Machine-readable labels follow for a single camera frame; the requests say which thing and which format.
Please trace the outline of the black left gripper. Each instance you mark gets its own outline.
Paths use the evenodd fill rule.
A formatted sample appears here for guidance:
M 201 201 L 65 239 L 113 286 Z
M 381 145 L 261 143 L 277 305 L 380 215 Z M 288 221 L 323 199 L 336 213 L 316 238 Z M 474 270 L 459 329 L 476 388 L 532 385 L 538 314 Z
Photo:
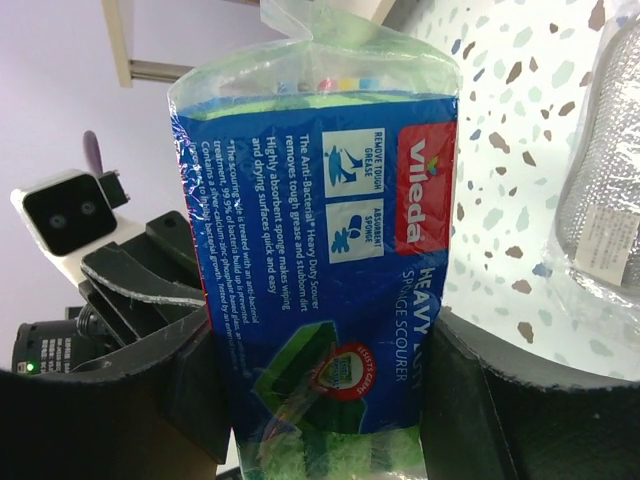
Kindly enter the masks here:
M 186 317 L 205 305 L 191 228 L 170 211 L 143 231 L 83 257 L 85 304 L 63 320 L 23 324 L 14 373 L 70 373 Z

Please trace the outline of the silver mesh scourer pack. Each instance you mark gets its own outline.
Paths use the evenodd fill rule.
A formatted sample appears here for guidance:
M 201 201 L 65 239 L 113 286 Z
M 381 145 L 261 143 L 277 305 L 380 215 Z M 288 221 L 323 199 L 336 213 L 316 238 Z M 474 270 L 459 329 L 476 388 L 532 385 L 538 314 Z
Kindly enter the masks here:
M 544 264 L 575 319 L 639 324 L 639 4 L 605 23 Z

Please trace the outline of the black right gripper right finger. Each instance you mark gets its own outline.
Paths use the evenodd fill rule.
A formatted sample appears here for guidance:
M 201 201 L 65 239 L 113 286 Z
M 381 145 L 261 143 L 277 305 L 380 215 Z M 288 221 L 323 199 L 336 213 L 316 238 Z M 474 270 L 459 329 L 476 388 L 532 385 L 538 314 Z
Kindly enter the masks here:
M 638 478 L 637 382 L 544 359 L 449 310 L 427 354 L 429 478 Z

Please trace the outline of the large blue Vileda sponge pack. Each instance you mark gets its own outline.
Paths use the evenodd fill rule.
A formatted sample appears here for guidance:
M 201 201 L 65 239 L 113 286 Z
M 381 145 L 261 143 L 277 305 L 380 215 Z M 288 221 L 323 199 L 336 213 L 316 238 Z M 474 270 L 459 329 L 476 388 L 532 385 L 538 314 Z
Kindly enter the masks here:
M 423 479 L 458 67 L 320 1 L 260 13 L 282 40 L 168 93 L 242 475 Z

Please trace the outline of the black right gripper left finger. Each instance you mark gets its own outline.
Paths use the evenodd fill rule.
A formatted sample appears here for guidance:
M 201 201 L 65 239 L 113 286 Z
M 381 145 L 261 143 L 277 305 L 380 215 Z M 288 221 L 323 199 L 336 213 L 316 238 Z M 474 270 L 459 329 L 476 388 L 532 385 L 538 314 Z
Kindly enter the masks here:
M 213 479 L 230 417 L 207 314 L 71 373 L 1 373 L 4 479 Z

